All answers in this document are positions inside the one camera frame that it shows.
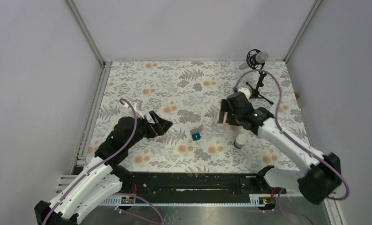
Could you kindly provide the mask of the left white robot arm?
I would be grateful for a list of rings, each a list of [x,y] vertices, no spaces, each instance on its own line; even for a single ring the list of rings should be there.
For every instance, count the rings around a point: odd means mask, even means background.
[[[36,204],[37,224],[79,225],[107,197],[130,191],[133,175],[120,162],[140,140],[162,136],[173,126],[154,111],[149,114],[151,123],[138,114],[120,118],[83,171],[49,202]]]

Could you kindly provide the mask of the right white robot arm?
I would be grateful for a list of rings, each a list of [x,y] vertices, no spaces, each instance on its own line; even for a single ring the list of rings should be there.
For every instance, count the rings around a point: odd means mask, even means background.
[[[297,166],[297,171],[270,169],[256,180],[260,192],[268,193],[274,187],[297,190],[307,201],[318,205],[341,185],[341,161],[336,154],[325,155],[289,134],[273,113],[263,107],[254,108],[243,92],[221,100],[218,122],[251,131]]]

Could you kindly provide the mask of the white pill bottle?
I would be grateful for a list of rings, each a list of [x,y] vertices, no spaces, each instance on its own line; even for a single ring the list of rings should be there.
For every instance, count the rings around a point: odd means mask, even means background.
[[[245,134],[239,134],[236,136],[233,142],[233,145],[235,146],[235,148],[241,149],[244,147],[246,142],[247,142],[247,136]]]

